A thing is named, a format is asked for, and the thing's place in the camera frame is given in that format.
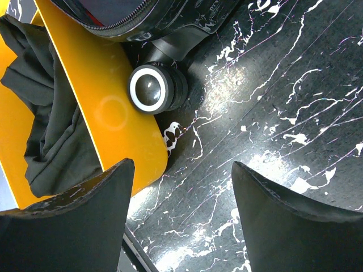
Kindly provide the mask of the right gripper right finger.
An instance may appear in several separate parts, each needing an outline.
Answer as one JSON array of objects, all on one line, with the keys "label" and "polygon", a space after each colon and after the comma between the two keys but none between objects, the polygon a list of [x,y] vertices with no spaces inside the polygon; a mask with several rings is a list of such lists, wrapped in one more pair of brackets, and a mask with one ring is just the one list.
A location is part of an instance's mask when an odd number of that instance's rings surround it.
[{"label": "right gripper right finger", "polygon": [[362,213],[296,193],[238,161],[231,178],[252,271],[362,271]]}]

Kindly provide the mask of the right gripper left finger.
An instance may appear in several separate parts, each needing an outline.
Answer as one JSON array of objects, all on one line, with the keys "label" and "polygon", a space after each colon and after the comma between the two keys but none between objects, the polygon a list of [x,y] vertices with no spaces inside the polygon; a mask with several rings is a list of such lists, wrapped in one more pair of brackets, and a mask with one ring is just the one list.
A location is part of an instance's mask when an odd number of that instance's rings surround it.
[{"label": "right gripper left finger", "polygon": [[116,271],[134,162],[26,209],[1,212],[2,271]]}]

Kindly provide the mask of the black cloth garment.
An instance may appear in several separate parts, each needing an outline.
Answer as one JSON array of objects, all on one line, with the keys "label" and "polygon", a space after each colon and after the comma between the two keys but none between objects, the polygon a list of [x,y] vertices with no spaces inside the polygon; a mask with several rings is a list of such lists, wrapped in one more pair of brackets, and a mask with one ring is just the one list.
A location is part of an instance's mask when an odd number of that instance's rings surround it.
[{"label": "black cloth garment", "polygon": [[45,27],[4,15],[1,36],[16,54],[1,83],[34,115],[24,153],[32,194],[56,195],[100,174],[90,133]]}]

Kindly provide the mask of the orange plastic bin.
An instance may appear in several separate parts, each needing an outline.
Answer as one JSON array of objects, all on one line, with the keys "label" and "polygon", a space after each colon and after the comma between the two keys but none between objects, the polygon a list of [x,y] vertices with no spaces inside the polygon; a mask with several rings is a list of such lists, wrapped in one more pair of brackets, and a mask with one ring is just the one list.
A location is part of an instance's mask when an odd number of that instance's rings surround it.
[{"label": "orange plastic bin", "polygon": [[[36,1],[34,24],[46,27],[73,89],[103,170],[121,159],[135,164],[133,194],[159,179],[167,166],[166,144],[153,116],[136,111],[127,95],[132,67],[120,44],[97,37],[50,1]],[[33,114],[1,87],[1,170],[16,208],[39,201],[25,178],[26,142]]]}]

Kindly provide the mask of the white black space suitcase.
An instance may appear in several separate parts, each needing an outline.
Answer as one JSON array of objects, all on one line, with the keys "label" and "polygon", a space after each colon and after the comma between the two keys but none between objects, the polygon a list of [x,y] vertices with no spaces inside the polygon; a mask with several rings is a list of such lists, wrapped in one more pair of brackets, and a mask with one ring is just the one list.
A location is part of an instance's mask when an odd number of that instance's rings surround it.
[{"label": "white black space suitcase", "polygon": [[146,41],[150,52],[133,70],[128,98],[144,114],[173,111],[188,95],[173,67],[217,32],[238,1],[53,1],[90,33],[118,43]]}]

